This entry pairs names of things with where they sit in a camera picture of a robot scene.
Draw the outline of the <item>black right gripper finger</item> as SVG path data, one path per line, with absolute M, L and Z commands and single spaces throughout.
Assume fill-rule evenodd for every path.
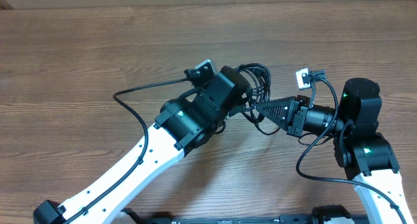
M 263 115 L 271 120 L 274 124 L 279 126 L 282 130 L 288 129 L 288 112 L 284 111 L 282 114 L 263 113 Z
M 295 102 L 295 97 L 280 98 L 271 100 L 269 102 L 261 102 L 256 105 L 256 110 L 260 113 L 285 113 L 292 108 Z

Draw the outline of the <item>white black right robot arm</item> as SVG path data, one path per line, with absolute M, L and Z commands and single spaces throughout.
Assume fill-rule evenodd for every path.
M 313 97 L 292 96 L 257 104 L 260 114 L 287 135 L 302 132 L 334 140 L 334 156 L 345 178 L 307 175 L 307 179 L 352 184 L 370 223 L 412 223 L 403 191 L 400 166 L 390 143 L 377 131 L 382 106 L 377 83 L 366 78 L 346 81 L 334 107 L 315 105 Z

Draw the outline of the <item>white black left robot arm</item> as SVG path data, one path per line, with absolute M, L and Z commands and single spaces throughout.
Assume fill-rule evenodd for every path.
M 193 88 L 166 102 L 140 141 L 98 180 L 59 204 L 44 201 L 35 223 L 112 223 L 152 180 L 204 145 L 250 89 L 247 79 L 224 66 L 185 70 Z

